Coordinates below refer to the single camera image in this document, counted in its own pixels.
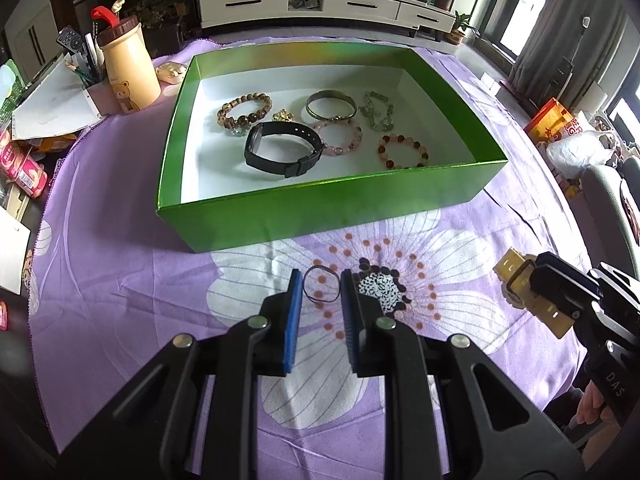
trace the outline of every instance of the cabinet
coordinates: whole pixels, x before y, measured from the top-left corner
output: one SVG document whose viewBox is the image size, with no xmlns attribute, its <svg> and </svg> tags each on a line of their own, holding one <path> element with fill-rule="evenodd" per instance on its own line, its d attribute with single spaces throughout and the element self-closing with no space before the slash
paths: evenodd
<svg viewBox="0 0 640 480">
<path fill-rule="evenodd" d="M 16 65 L 30 81 L 62 49 L 50 6 L 45 6 L 14 38 L 7 38 Z"/>
<path fill-rule="evenodd" d="M 331 18 L 450 32 L 455 16 L 420 0 L 318 0 L 314 9 L 290 9 L 289 0 L 198 0 L 202 28 L 253 20 Z"/>
</svg>

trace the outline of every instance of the black watch strap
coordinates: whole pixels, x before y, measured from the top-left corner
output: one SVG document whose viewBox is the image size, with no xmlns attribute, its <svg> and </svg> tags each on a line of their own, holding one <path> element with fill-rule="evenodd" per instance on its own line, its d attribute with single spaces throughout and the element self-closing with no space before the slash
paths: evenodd
<svg viewBox="0 0 640 480">
<path fill-rule="evenodd" d="M 295 162 L 277 162 L 257 155 L 257 147 L 263 137 L 270 135 L 291 135 L 306 140 L 313 151 Z M 314 167 L 324 150 L 320 136 L 308 126 L 285 121 L 267 121 L 256 124 L 247 136 L 244 146 L 244 160 L 248 166 L 266 173 L 283 175 L 285 178 L 304 175 Z"/>
</svg>

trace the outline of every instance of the cardboard box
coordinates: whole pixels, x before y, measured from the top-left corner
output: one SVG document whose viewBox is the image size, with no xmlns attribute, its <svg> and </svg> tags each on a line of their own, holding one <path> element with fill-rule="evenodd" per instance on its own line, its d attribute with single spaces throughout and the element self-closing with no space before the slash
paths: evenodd
<svg viewBox="0 0 640 480">
<path fill-rule="evenodd" d="M 384 133 L 368 128 L 358 112 L 364 139 L 356 152 L 323 156 L 306 175 L 284 179 L 247 167 L 246 138 L 229 136 L 216 122 L 225 102 L 264 92 L 272 113 L 286 108 L 312 124 L 306 99 L 327 88 L 359 105 L 367 90 L 390 97 L 392 133 L 426 146 L 428 165 L 386 170 L 377 152 Z M 230 115 L 254 111 L 249 106 Z M 416 153 L 406 146 L 401 155 Z M 157 212 L 195 251 L 220 250 L 467 202 L 506 163 L 480 119 L 410 48 L 340 41 L 224 48 L 190 65 L 166 141 Z"/>
</svg>

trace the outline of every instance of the wooden bead bracelet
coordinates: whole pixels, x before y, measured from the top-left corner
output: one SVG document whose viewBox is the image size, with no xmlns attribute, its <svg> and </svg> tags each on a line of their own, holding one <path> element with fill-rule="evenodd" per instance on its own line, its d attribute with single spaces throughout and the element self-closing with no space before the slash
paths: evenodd
<svg viewBox="0 0 640 480">
<path fill-rule="evenodd" d="M 427 153 L 427 149 L 424 146 L 420 145 L 420 142 L 417 140 L 413 140 L 411 137 L 405 137 L 402 135 L 385 135 L 380 139 L 380 143 L 378 145 L 378 156 L 382 162 L 385 163 L 386 168 L 388 170 L 404 170 L 405 168 L 409 168 L 410 166 L 396 166 L 395 162 L 389 158 L 388 153 L 386 152 L 386 145 L 390 142 L 397 142 L 398 144 L 406 144 L 407 146 L 411 146 L 415 150 L 420 153 L 421 161 L 416 165 L 416 168 L 423 168 L 425 162 L 429 160 L 429 153 Z"/>
<path fill-rule="evenodd" d="M 247 101 L 264 101 L 264 106 L 257 112 L 249 115 L 241 115 L 237 119 L 226 116 L 235 107 Z M 268 95 L 258 94 L 258 92 L 256 92 L 255 94 L 243 95 L 238 99 L 234 99 L 230 103 L 222 105 L 222 108 L 220 108 L 220 110 L 218 111 L 218 124 L 220 126 L 224 126 L 227 130 L 232 130 L 237 126 L 245 128 L 249 126 L 249 124 L 257 123 L 258 121 L 261 121 L 263 118 L 265 118 L 271 111 L 271 107 L 273 107 L 273 103 L 271 102 L 271 98 Z"/>
</svg>

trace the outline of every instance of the beige bottle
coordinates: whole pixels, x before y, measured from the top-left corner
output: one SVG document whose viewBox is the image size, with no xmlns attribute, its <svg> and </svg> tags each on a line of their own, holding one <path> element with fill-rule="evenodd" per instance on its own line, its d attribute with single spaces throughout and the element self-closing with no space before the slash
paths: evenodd
<svg viewBox="0 0 640 480">
<path fill-rule="evenodd" d="M 160 83 L 140 40 L 140 28 L 138 19 L 131 16 L 102 31 L 97 38 L 104 52 L 109 82 L 126 114 L 143 110 L 160 95 Z"/>
</svg>

